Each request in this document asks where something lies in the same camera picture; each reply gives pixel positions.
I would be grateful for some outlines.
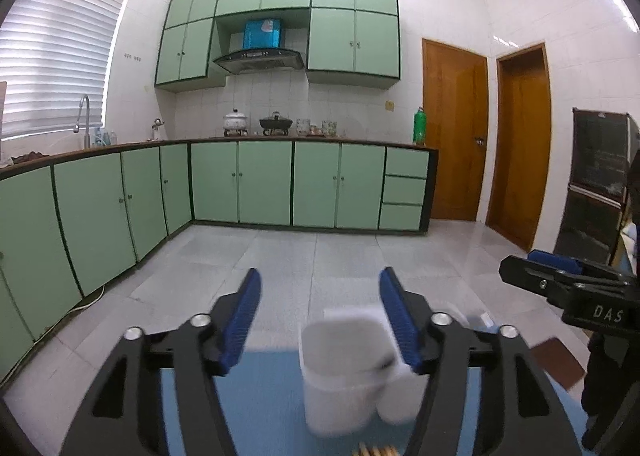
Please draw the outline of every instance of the wall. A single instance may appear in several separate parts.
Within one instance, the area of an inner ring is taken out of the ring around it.
[[[489,25],[484,0],[399,0],[399,9],[402,80],[388,91],[309,85],[303,72],[230,76],[225,87],[177,95],[176,136],[219,136],[223,116],[235,107],[250,116],[252,132],[261,131],[259,118],[279,110],[294,121],[335,120],[338,133],[348,137],[410,142],[422,105],[421,39],[487,55]],[[395,102],[394,112],[385,110],[385,100]]]
[[[174,134],[175,95],[154,89],[156,60],[169,0],[129,0],[116,40],[107,92],[106,122],[118,141],[151,138],[156,118],[166,122],[165,136]],[[125,58],[125,54],[142,61]],[[2,142],[3,156],[31,150],[47,154],[82,148],[82,137],[54,132]]]
[[[534,242],[556,243],[570,174],[572,107],[628,112],[640,121],[640,34],[612,0],[486,0],[492,35],[525,48],[545,42],[552,97],[552,136],[545,200]],[[492,58],[515,48],[492,39]],[[490,61],[490,135],[478,216],[484,220],[497,134],[495,60]]]

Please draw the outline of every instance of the silver bolt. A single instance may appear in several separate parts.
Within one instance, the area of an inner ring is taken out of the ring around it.
[[[449,326],[453,322],[453,319],[446,313],[434,313],[431,316],[431,322],[438,326]]]
[[[519,333],[513,326],[505,324],[500,328],[500,335],[507,337],[508,339],[514,339],[519,335]]]
[[[196,328],[203,328],[207,326],[211,322],[211,317],[209,317],[205,313],[199,313],[198,315],[194,315],[191,317],[191,326]]]
[[[123,336],[128,341],[134,341],[142,337],[142,335],[144,334],[145,332],[142,330],[142,328],[133,326],[132,328],[127,329],[127,331],[124,332]]]

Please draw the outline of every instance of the white blind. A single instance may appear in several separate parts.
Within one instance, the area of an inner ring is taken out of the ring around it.
[[[124,0],[16,0],[0,26],[2,138],[72,129],[83,94],[102,124],[105,76]],[[84,123],[84,111],[81,122]]]

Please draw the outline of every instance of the countertop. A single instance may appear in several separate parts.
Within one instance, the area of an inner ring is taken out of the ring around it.
[[[161,145],[174,145],[177,143],[208,143],[217,141],[306,141],[306,142],[332,142],[332,143],[353,143],[357,145],[380,145],[382,147],[399,147],[400,149],[413,149],[437,152],[437,149],[428,149],[427,147],[418,147],[417,145],[408,145],[405,143],[392,143],[385,141],[373,141],[373,140],[358,140],[351,138],[340,137],[326,137],[326,136],[230,136],[230,137],[213,137],[202,139],[188,139],[188,140],[160,140],[160,141],[145,141],[134,143],[123,143],[119,145],[110,145],[108,147],[95,147],[88,150],[77,150],[71,152],[65,152],[62,154],[55,154],[51,156],[44,156],[43,158],[37,158],[34,160],[18,163],[17,165],[9,165],[8,167],[0,169],[0,180],[10,178],[17,174],[39,169],[49,165],[55,165],[56,163],[64,163],[66,161],[73,161],[82,158],[89,158],[91,156],[100,156],[103,154],[110,154],[114,152],[121,152],[134,149],[145,149],[146,147],[159,147]]]

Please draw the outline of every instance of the silver faucet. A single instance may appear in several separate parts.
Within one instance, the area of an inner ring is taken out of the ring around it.
[[[89,138],[89,95],[83,94],[80,99],[80,109],[78,110],[78,119],[76,120],[76,126],[74,127],[74,133],[80,132],[80,117],[82,116],[82,105],[86,99],[86,124],[84,126],[84,148],[89,149],[91,140]]]

